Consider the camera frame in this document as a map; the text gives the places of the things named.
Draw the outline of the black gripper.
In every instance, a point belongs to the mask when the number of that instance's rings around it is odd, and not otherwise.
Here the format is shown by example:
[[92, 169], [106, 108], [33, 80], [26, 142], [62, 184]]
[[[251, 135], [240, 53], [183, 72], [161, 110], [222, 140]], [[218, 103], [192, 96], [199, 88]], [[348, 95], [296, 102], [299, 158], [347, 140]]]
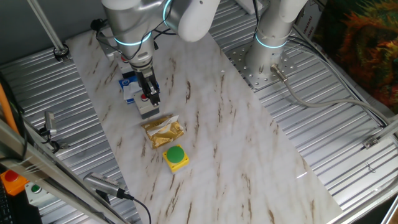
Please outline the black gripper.
[[148, 95], [150, 102], [154, 106], [160, 104], [160, 89], [155, 78], [155, 71], [153, 68], [153, 61], [145, 61], [142, 63], [135, 63], [132, 65], [135, 71], [137, 80], [145, 95]]

